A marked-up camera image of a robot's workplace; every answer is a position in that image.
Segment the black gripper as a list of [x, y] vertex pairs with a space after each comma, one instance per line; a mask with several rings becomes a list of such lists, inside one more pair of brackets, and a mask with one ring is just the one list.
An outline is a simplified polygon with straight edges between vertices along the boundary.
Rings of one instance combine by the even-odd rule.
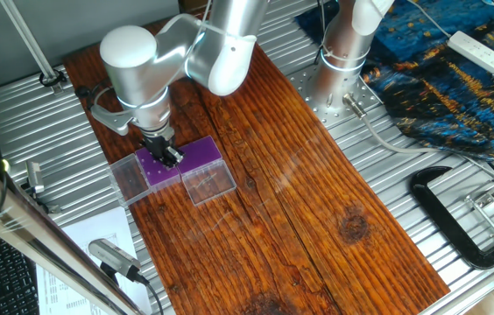
[[175, 136], [169, 139], [163, 136], [144, 136], [145, 148], [166, 169], [177, 166], [184, 158], [184, 153], [181, 150], [173, 148], [174, 141]]

